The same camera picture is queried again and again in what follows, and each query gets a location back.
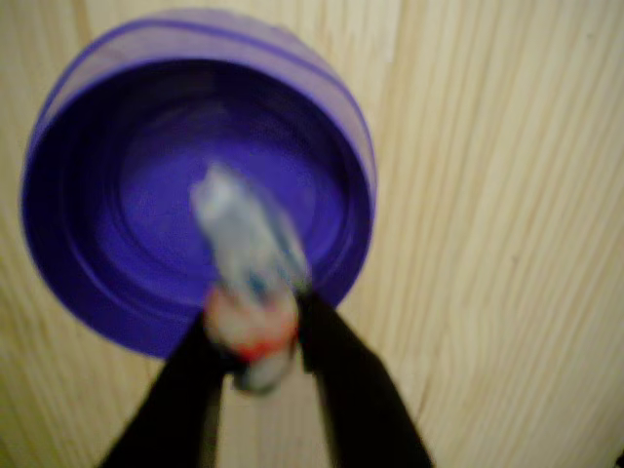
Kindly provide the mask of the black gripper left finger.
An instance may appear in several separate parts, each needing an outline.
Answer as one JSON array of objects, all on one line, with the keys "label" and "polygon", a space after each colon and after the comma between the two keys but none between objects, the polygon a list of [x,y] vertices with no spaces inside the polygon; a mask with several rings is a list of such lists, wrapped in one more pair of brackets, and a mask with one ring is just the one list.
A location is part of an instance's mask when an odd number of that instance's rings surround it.
[{"label": "black gripper left finger", "polygon": [[230,357],[199,315],[170,356],[102,467],[214,467]]}]

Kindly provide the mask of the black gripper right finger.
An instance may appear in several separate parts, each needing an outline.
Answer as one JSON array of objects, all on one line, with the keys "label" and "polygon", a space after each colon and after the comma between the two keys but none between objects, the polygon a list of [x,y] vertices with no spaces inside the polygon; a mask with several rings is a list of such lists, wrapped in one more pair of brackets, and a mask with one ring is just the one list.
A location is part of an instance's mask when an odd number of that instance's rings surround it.
[{"label": "black gripper right finger", "polygon": [[297,298],[305,369],[314,374],[336,467],[431,467],[380,359],[317,293]]}]

